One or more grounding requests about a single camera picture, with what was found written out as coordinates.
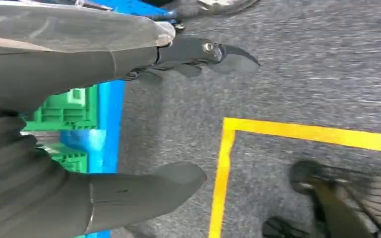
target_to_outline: gray carpet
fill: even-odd
[[[187,25],[188,35],[240,46],[262,67],[129,84],[120,171],[187,160],[209,179],[175,212],[115,230],[114,238],[207,237],[224,117],[381,132],[381,0],[265,0],[238,16]],[[239,132],[223,237],[260,238],[272,215],[306,225],[308,201],[286,177],[305,158],[381,172],[381,152]]]

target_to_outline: blue frame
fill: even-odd
[[[127,14],[165,14],[166,11],[137,0],[96,0]],[[99,85],[98,129],[63,131],[61,142],[88,152],[89,173],[116,173],[126,83],[112,81]],[[88,234],[87,238],[110,238],[110,231]]]

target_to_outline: yellow tape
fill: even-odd
[[[292,123],[224,118],[212,201],[209,238],[221,238],[231,164],[230,153],[237,130],[381,151],[380,133]]]

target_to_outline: green crate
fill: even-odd
[[[50,96],[33,114],[26,115],[24,131],[97,128],[98,86],[71,89]]]
[[[58,161],[66,170],[71,172],[88,172],[88,155],[86,152],[69,148],[62,143],[49,143],[38,145],[46,150],[52,159]]]

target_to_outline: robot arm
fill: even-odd
[[[195,76],[202,66],[221,72],[258,68],[247,52],[206,39],[76,52],[9,43],[0,45],[0,238],[68,238],[141,222],[175,210],[206,180],[201,168],[187,162],[143,176],[69,173],[35,148],[33,136],[20,134],[25,122],[19,115],[52,94],[117,78],[168,70]]]

